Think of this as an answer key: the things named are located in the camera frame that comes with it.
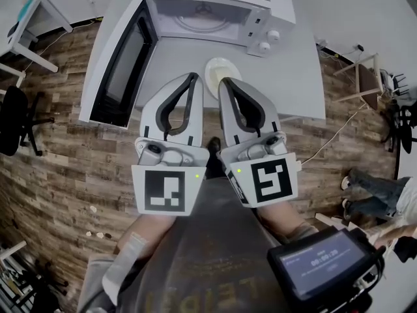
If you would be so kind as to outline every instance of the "microwave door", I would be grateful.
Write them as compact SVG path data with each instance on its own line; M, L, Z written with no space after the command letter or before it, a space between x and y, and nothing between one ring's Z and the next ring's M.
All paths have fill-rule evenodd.
M158 37L146 0L132 0L113 30L81 104L89 120L127 127L146 67Z

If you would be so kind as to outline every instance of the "microwave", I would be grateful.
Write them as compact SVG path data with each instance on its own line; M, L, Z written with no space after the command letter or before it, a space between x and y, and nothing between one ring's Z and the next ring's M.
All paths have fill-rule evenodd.
M281 37L294 25L292 0L132 0L84 87L79 119L127 128L152 53L164 37L224 42L267 57L277 54Z

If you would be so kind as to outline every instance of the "microwave knob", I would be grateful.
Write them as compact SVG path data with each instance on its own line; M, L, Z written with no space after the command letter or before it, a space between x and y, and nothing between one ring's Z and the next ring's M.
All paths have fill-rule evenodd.
M270 30L266 34L268 37L268 42L271 44L277 44L280 41L280 33L276 30Z
M259 52L267 53L271 50L271 45L267 42L260 42L259 43Z

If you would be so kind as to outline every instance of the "teal object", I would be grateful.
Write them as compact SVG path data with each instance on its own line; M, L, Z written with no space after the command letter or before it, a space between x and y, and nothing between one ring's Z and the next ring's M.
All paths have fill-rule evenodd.
M22 18L25 16L25 14L27 12L27 9L31 5L32 1L33 0L28 0L26 2L26 4L22 7L22 9L20 10L19 15L18 15L18 22L20 22L22 20Z

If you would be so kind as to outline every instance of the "bolt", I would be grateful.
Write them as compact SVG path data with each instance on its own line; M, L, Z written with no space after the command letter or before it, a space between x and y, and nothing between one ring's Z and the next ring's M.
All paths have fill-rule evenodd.
M269 146L271 146L271 145L274 145L277 141L278 141L278 137L277 136L274 136L272 138L269 138L266 141L266 144L269 145Z
M156 154L161 153L161 149L156 145L149 145L148 148L149 148L149 151L153 153L156 153Z

